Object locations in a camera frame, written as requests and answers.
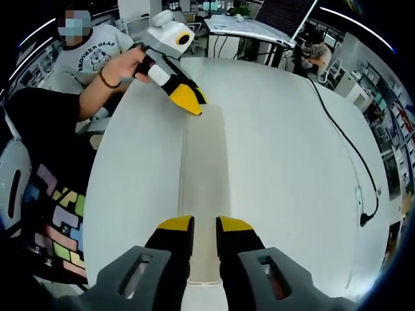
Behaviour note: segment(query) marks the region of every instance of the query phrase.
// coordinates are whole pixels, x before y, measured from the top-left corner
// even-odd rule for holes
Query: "person's hand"
[[[141,63],[145,57],[145,53],[138,47],[130,49],[116,58],[111,59],[102,70],[107,83],[117,85],[122,78],[131,78],[136,70],[138,63]],[[134,78],[149,83],[150,78],[138,73]]]

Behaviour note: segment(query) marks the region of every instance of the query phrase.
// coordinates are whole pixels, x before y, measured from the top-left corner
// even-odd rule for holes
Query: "monitor screen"
[[[264,0],[255,19],[292,38],[315,3],[316,0]]]

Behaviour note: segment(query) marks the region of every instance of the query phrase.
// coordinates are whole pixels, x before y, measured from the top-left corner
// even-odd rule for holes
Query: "wrist bracelet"
[[[102,83],[105,84],[105,86],[110,88],[110,89],[116,89],[117,87],[119,87],[121,85],[121,82],[119,82],[116,86],[111,86],[110,84],[108,84],[107,81],[105,81],[105,78],[102,75],[102,70],[103,69],[104,68],[101,68],[101,69],[98,70],[98,75],[99,75],[99,78],[101,79]]]

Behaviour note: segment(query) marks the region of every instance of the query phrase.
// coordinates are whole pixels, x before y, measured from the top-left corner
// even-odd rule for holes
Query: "colorful tetris pattern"
[[[39,166],[35,179],[37,182],[30,184],[30,192],[23,201],[37,200],[40,197],[38,193],[43,191],[53,206],[50,219],[46,219],[43,229],[34,234],[34,244],[29,249],[44,256],[47,266],[75,273],[86,284],[82,246],[85,197],[60,188],[57,179],[43,165]]]

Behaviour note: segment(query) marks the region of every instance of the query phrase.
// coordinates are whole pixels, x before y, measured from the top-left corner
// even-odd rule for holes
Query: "white wall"
[[[387,66],[387,64],[385,64],[385,62],[380,57],[378,57],[376,53],[365,46],[365,44],[360,42],[355,36],[346,33],[342,45],[339,46],[333,54],[333,59],[336,58],[340,58],[342,60],[343,68],[348,71],[358,69],[360,62],[369,62],[389,83],[390,86],[393,86],[395,83],[397,83],[402,87],[400,99],[404,107],[406,104],[413,105],[408,92],[403,87],[402,82],[395,75],[393,70],[391,70],[391,68],[389,68],[389,66]],[[411,117],[412,121],[415,121],[415,118],[412,116],[412,114],[409,113],[409,117]]]

